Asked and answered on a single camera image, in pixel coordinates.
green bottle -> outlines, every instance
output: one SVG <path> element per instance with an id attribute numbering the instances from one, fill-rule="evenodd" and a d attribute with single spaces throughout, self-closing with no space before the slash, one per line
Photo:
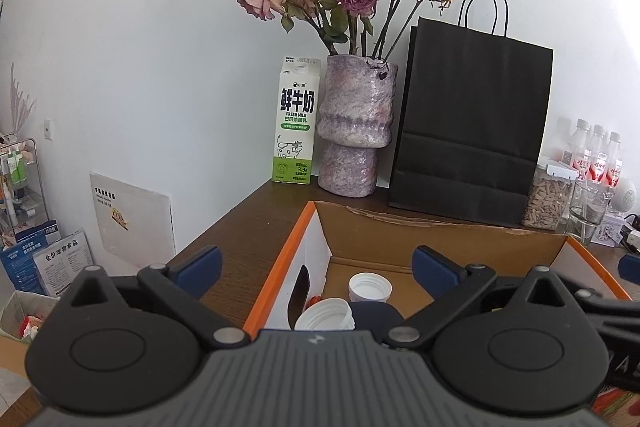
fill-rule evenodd
<path id="1" fill-rule="evenodd" d="M 20 174 L 18 174 L 18 162 L 15 158 L 15 151 L 11 151 L 8 158 L 9 163 L 9 177 L 13 184 L 20 183 Z"/>
<path id="2" fill-rule="evenodd" d="M 20 178 L 20 183 L 27 181 L 27 162 L 22 155 L 22 151 L 16 151 L 15 161 L 18 166 L 18 178 Z"/>

blue gripper pad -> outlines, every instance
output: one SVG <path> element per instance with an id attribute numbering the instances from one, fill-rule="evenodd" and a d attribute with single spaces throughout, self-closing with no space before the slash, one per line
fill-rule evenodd
<path id="1" fill-rule="evenodd" d="M 626 254 L 618 262 L 618 273 L 625 281 L 640 284 L 640 255 Z"/>
<path id="2" fill-rule="evenodd" d="M 434 299 L 466 279 L 466 269 L 430 247 L 418 247 L 411 259 L 414 279 Z"/>
<path id="3" fill-rule="evenodd" d="M 203 248 L 170 272 L 171 280 L 194 299 L 200 299 L 221 275 L 222 252 L 218 247 Z"/>

glass cup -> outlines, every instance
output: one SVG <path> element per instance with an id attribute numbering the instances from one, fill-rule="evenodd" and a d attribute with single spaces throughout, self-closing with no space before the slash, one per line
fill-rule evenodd
<path id="1" fill-rule="evenodd" d="M 566 234 L 575 237 L 586 247 L 591 242 L 593 232 L 602 222 L 612 196 L 613 190 L 607 185 L 590 180 L 576 181 L 569 203 Z"/>

white wall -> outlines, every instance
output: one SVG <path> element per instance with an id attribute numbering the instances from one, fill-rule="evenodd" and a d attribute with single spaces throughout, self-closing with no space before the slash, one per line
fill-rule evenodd
<path id="1" fill-rule="evenodd" d="M 473 26 L 489 28 L 490 4 L 474 6 Z M 442 20 L 457 20 L 458 8 Z M 438 17 L 429 7 L 422 14 Z M 545 146 L 559 117 L 604 124 L 622 133 L 624 173 L 640 182 L 637 3 L 510 0 L 510 15 L 511 37 L 556 51 Z M 270 177 L 284 54 L 324 55 L 310 28 L 287 37 L 279 21 L 256 20 L 235 0 L 5 0 L 1 22 L 0 124 L 10 124 L 13 61 L 38 99 L 24 135 L 38 140 L 52 213 L 66 232 L 84 228 L 112 273 L 132 267 L 101 247 L 89 172 L 168 194 L 179 251 Z M 392 56 L 400 79 L 407 42 Z M 54 121 L 54 142 L 44 141 L 44 118 Z"/>

wall picture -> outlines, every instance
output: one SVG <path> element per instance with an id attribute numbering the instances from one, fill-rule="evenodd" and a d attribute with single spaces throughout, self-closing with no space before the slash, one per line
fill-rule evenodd
<path id="1" fill-rule="evenodd" d="M 104 249 L 141 268 L 167 263 L 175 255 L 169 197 L 100 174 L 90 177 Z"/>

